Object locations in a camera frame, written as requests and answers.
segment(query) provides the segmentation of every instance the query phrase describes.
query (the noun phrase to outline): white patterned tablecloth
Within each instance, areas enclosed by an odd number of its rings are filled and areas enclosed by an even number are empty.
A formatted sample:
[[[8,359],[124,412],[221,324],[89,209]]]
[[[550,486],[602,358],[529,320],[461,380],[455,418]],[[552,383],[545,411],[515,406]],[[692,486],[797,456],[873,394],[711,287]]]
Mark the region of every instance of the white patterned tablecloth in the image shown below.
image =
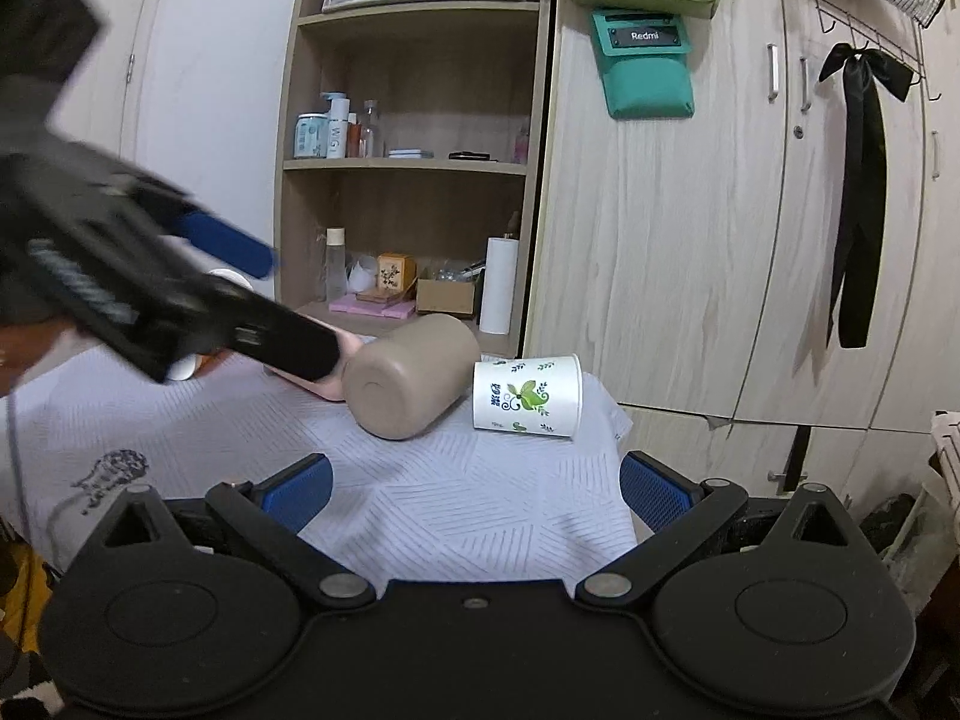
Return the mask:
[[[162,386],[98,347],[22,386],[14,405],[31,538],[61,569],[134,479],[197,497],[310,452],[330,459],[334,490],[301,537],[381,593],[391,578],[562,578],[572,589],[637,544],[618,482],[630,419],[590,375],[573,440],[474,430],[464,399],[424,435],[384,442],[345,405],[239,355]],[[6,459],[0,514],[18,526]]]

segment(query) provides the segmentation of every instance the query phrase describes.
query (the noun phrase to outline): shelf board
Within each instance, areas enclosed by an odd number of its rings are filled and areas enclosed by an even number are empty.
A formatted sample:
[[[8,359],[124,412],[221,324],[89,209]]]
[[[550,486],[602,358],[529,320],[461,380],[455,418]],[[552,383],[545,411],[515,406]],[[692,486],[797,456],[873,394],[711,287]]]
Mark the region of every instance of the shelf board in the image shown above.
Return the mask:
[[[512,162],[474,162],[469,159],[288,159],[283,170],[451,170],[527,175],[526,165]]]
[[[402,324],[412,322],[416,319],[416,314],[410,319],[383,319],[382,317],[364,317],[363,314],[344,314],[339,311],[330,311],[323,301],[307,303],[298,309],[301,314],[307,317],[320,319],[321,322],[327,322],[337,327],[342,327],[350,333],[357,333],[360,336],[382,336],[391,330],[397,329]],[[481,333],[477,323],[472,319],[464,319],[464,324],[473,331],[480,343],[480,351],[484,354],[493,354],[499,357],[512,357],[509,351],[510,336],[491,336],[489,333]]]
[[[296,20],[306,34],[323,40],[370,37],[410,39],[439,32],[476,29],[511,30],[536,35],[539,2],[440,0],[399,2],[320,13]]]

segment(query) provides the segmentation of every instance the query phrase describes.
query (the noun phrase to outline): teal pouch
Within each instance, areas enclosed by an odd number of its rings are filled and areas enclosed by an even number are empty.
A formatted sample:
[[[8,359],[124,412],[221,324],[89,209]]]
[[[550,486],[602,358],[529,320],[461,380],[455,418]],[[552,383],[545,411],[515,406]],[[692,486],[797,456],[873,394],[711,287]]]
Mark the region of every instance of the teal pouch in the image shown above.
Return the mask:
[[[688,119],[693,85],[683,19],[666,13],[599,8],[593,48],[613,119]]]

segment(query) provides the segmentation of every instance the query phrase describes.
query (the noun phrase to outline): pink object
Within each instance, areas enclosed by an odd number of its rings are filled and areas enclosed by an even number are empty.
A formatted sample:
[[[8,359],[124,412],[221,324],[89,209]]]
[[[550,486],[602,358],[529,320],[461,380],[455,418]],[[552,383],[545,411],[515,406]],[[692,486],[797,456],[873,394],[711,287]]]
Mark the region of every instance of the pink object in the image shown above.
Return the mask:
[[[313,394],[320,396],[323,400],[342,401],[344,399],[344,365],[347,365],[347,360],[363,348],[363,341],[360,340],[359,336],[355,336],[353,333],[347,333],[346,330],[341,330],[332,324],[320,322],[320,319],[313,320],[317,322],[317,324],[322,324],[323,327],[328,327],[336,333],[337,341],[340,343],[340,361],[329,376],[320,379],[318,382],[309,382],[306,379],[299,378],[299,376],[293,376],[285,371],[277,370],[275,367],[270,367],[270,365],[264,365],[264,367],[277,376],[282,376],[287,381],[301,386],[306,389],[306,391],[313,392]]]
[[[341,314],[361,314],[364,317],[385,317],[386,319],[409,319],[416,311],[416,300],[406,300],[392,306],[383,307],[376,303],[357,300],[356,295],[344,295],[328,306],[330,311]]]

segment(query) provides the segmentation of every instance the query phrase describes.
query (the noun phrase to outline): black bow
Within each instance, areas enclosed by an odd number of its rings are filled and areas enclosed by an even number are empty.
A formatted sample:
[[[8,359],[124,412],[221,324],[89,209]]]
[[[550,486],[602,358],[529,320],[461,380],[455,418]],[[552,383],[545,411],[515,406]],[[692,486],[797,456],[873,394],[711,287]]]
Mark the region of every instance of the black bow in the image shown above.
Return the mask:
[[[867,346],[877,297],[887,196],[887,148],[875,81],[880,81],[903,103],[910,91],[913,71],[882,50],[855,49],[846,43],[838,43],[830,51],[820,71],[820,81],[840,68],[847,102],[847,150],[840,223],[833,251],[827,341],[842,284],[843,300],[837,322],[840,346],[861,348]]]

